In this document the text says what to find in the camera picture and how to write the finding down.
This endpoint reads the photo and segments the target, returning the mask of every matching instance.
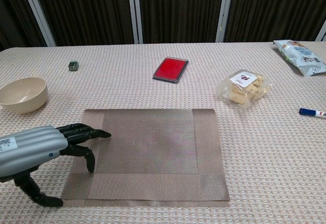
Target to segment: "ceramic bowl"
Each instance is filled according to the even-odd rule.
[[[16,80],[0,90],[0,105],[18,114],[36,111],[46,99],[46,82],[37,77]]]

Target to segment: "dark green cube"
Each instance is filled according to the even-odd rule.
[[[73,61],[71,61],[71,62],[69,63],[69,70],[70,70],[70,71],[77,71],[78,68],[79,68],[78,61],[73,60]]]

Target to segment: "black curtain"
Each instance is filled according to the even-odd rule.
[[[0,51],[46,46],[28,0],[0,0]]]
[[[39,0],[57,46],[133,43],[129,0]]]
[[[224,42],[314,41],[326,0],[231,0]]]
[[[222,0],[140,0],[144,43],[215,42]]]

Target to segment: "blue marker cap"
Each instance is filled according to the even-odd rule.
[[[311,110],[311,109],[301,108],[299,110],[299,114],[302,115],[302,116],[315,116],[316,115],[316,111],[315,110]]]

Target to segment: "robotic hand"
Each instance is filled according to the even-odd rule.
[[[60,155],[83,156],[87,169],[94,172],[95,156],[89,148],[77,144],[91,138],[110,137],[84,124],[64,127],[41,126],[0,137],[0,182],[14,180],[35,203],[44,207],[61,207],[59,198],[46,196],[30,177],[39,166]]]

